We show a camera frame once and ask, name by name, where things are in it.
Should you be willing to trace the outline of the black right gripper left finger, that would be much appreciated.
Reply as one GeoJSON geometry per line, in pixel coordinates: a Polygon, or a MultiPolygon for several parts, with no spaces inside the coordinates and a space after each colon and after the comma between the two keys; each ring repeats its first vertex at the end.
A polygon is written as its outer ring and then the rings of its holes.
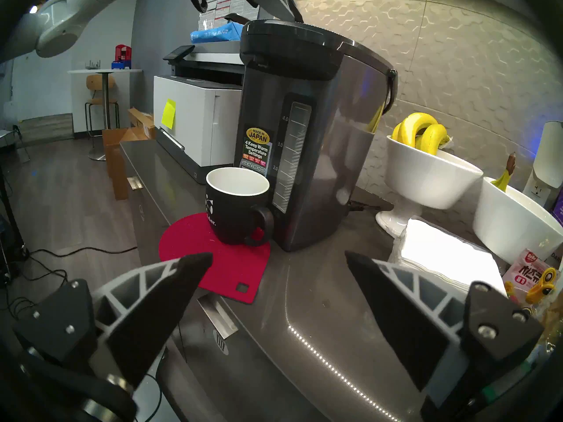
{"type": "Polygon", "coordinates": [[[68,388],[137,388],[213,263],[210,252],[139,267],[91,292],[71,280],[13,331],[31,373],[68,388]]]}

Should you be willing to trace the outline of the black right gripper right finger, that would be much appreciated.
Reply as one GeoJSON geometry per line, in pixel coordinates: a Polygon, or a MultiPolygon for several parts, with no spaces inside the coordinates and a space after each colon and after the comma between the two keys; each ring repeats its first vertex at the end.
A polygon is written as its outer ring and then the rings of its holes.
{"type": "Polygon", "coordinates": [[[525,364],[542,324],[490,283],[467,290],[425,271],[345,251],[384,338],[416,388],[422,409],[482,409],[489,390],[525,364]]]}

